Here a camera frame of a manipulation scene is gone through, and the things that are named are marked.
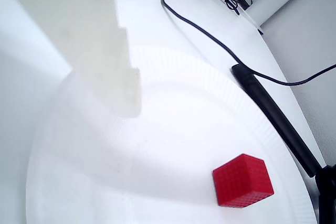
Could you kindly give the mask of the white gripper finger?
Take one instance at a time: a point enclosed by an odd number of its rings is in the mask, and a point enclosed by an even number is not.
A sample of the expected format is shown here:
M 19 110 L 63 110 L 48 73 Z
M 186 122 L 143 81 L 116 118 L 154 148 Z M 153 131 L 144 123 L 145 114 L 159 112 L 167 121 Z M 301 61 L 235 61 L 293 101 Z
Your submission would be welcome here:
M 141 110 L 140 77 L 115 0 L 18 0 L 93 93 L 118 116 Z

